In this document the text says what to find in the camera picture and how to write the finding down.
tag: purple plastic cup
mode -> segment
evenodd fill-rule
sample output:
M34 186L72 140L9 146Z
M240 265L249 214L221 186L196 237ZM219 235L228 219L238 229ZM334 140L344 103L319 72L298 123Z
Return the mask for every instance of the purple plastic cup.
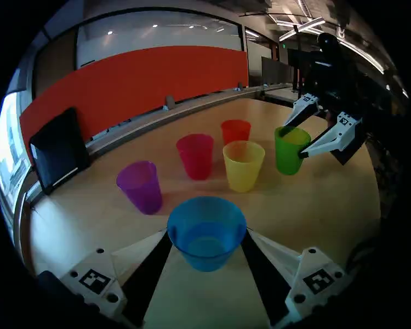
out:
M130 164L117 175L117 186L145 215L155 214L163 204L157 167L150 161Z

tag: yellow plastic cup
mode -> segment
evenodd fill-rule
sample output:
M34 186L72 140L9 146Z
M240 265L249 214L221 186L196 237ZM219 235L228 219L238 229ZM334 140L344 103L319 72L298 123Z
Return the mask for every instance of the yellow plastic cup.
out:
M254 187L265 150L252 141L236 140L222 149L229 187L236 192L248 192Z

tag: plastic cup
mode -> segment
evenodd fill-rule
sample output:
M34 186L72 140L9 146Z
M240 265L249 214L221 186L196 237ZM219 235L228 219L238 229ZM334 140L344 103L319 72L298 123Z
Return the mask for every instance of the plastic cup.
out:
M303 162L298 153L311 142L310 135L300 128L279 127L274 136L278 171L285 175L295 175Z
M187 175L194 180L207 179L212 172L213 138L204 134L184 136L176 142Z
M248 140L251 124L243 120L227 120L221 124L224 145L235 140Z
M186 261L201 272L221 268L241 244L247 222L230 201L213 196L187 200L168 219L168 234Z
M222 153L230 189L236 192L251 190L264 161L264 148L252 141L239 140L225 145Z
M163 204L157 167L152 162L139 161L130 164L117 175L117 186L145 215L156 213Z

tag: blue plastic cup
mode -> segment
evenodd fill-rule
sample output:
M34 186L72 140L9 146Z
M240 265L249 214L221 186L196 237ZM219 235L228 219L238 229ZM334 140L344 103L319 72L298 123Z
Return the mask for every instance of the blue plastic cup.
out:
M214 196L187 200L168 219L168 234L186 261L201 272L221 268L247 231L242 211Z

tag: green plastic cup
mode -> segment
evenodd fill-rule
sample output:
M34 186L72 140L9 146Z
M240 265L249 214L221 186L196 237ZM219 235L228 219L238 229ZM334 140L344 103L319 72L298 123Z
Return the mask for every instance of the green plastic cup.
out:
M276 167L285 175L295 175L303 159L298 153L310 142L311 137L300 128L279 127L274 132L276 140Z

